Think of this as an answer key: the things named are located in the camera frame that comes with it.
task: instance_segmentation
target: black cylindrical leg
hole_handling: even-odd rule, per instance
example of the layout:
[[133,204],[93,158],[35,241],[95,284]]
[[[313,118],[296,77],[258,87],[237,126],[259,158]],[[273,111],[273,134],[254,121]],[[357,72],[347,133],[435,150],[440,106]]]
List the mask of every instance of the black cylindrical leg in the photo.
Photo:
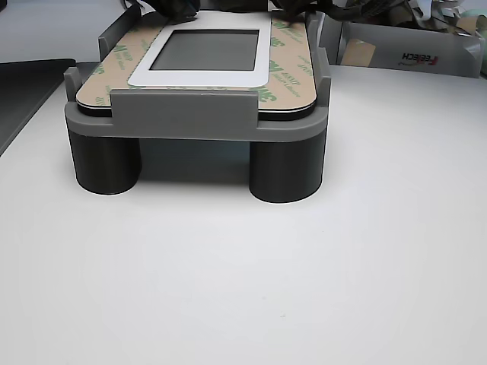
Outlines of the black cylindrical leg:
[[304,199],[321,185],[326,130],[296,142],[250,143],[250,191],[271,203]]
[[79,185],[104,195],[135,185],[142,168],[138,138],[87,137],[69,129],[68,133]]

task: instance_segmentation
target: tan adhesive paper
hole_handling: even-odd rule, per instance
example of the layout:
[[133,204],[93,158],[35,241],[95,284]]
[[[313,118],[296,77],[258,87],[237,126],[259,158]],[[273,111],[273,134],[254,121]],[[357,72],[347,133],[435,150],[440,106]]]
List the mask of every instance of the tan adhesive paper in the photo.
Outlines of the tan adhesive paper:
[[363,40],[349,40],[342,59],[343,66],[368,67],[374,56],[375,46]]
[[311,105],[316,99],[306,27],[302,23],[290,25],[278,19],[272,20],[269,81],[263,86],[133,87],[127,81],[162,29],[161,25],[148,23],[143,18],[98,65],[77,94],[81,105],[94,109],[107,108],[110,107],[111,90],[137,88],[256,90],[259,93],[259,109],[262,111],[296,110]]

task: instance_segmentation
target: display screen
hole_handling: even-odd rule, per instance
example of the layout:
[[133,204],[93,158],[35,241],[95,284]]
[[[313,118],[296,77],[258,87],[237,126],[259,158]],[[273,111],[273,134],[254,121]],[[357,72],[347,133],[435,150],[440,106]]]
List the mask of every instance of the display screen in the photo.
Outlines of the display screen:
[[151,70],[252,71],[258,30],[175,30]]

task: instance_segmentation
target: white box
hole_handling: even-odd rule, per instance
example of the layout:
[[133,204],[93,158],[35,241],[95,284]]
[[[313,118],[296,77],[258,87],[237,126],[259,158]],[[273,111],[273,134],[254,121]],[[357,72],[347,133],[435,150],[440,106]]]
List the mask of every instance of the white box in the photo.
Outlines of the white box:
[[371,24],[339,23],[325,17],[320,45],[330,64],[340,65],[351,39],[373,44],[369,67],[419,71],[477,78],[482,67],[485,39],[428,30]]

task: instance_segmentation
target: adhesive backing sheet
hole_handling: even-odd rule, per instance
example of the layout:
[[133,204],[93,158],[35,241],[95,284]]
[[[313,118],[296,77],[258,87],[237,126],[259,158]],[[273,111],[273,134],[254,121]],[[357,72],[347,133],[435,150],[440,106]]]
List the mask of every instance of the adhesive backing sheet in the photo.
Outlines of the adhesive backing sheet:
[[110,108],[113,89],[256,90],[259,110],[293,112],[304,110],[316,99],[313,68],[303,23],[288,24],[272,19],[269,81],[259,87],[135,87],[131,74],[140,63],[162,25],[144,18],[135,25],[98,65],[77,94],[77,101],[91,109]]

